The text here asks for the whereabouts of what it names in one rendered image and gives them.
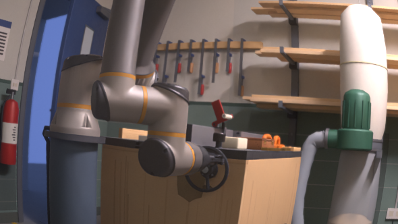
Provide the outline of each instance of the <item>shelf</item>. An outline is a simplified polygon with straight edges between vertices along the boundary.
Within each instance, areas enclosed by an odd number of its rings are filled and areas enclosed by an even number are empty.
[[[315,113],[340,113],[339,99],[321,99],[302,96],[271,96],[255,95],[244,96],[244,100],[256,103],[258,108],[279,110],[278,101],[292,111]],[[398,117],[398,103],[387,103],[387,117]]]
[[[259,1],[262,7],[252,7],[257,15],[270,15],[273,18],[287,18],[279,6],[279,1]],[[284,1],[283,4],[295,18],[340,20],[347,3],[325,3],[309,1]],[[373,5],[372,9],[380,16],[383,24],[398,24],[398,8]]]
[[[340,64],[340,51],[285,47],[284,52],[299,63]],[[256,54],[260,57],[276,57],[281,61],[287,61],[280,53],[279,47],[263,47],[256,51]],[[398,55],[387,55],[387,67],[398,69]]]
[[[204,48],[205,49],[214,49],[215,43],[214,42],[205,42]],[[190,48],[189,43],[181,43],[179,46],[180,50],[188,50]],[[202,48],[201,42],[194,42],[192,43],[192,50],[200,50]],[[217,49],[226,49],[227,48],[227,41],[220,41],[217,42]],[[240,41],[231,41],[230,45],[231,49],[240,49]],[[259,41],[245,41],[244,42],[244,49],[245,50],[259,50],[262,48],[262,42]],[[169,51],[176,51],[177,50],[177,43],[169,44]],[[166,44],[158,45],[158,51],[166,51]]]

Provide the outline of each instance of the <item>red fire extinguisher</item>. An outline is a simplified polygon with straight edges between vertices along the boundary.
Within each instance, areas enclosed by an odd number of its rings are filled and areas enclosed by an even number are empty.
[[[17,136],[18,136],[18,102],[13,99],[15,90],[7,89],[11,98],[6,100],[3,106],[3,123],[1,133],[0,163],[15,165],[17,160]]]

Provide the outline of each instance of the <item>wall outlet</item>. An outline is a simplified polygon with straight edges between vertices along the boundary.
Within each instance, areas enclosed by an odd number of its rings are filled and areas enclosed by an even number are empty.
[[[386,219],[398,219],[398,208],[389,208]]]
[[[19,80],[11,80],[11,89],[18,91],[18,87],[20,86],[20,81]]]

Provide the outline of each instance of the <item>green motor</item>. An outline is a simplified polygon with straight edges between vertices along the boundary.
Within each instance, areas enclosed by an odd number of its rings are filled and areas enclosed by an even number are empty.
[[[370,131],[370,96],[363,90],[344,94],[341,129],[329,130],[328,147],[344,150],[372,150]]]

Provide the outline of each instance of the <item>wheel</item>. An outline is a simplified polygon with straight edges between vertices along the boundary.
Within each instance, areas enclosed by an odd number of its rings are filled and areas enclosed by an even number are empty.
[[[191,185],[191,187],[193,187],[193,189],[199,191],[199,192],[214,192],[216,190],[218,190],[220,187],[222,187],[225,182],[227,181],[228,178],[228,174],[229,174],[229,164],[228,164],[228,159],[227,157],[224,155],[223,152],[221,152],[221,150],[219,150],[218,148],[215,147],[211,147],[211,146],[204,146],[205,149],[207,149],[207,151],[209,152],[209,154],[211,155],[215,155],[215,158],[222,158],[221,160],[215,161],[210,163],[207,167],[205,167],[200,173],[202,174],[202,176],[206,179],[206,188],[199,188],[198,186],[196,186],[189,175],[186,175],[186,179],[187,182]],[[221,180],[221,182],[215,186],[215,187],[211,187],[210,186],[210,179],[214,178],[218,171],[219,168],[217,167],[217,165],[224,165],[225,166],[225,172],[224,172],[224,177]]]

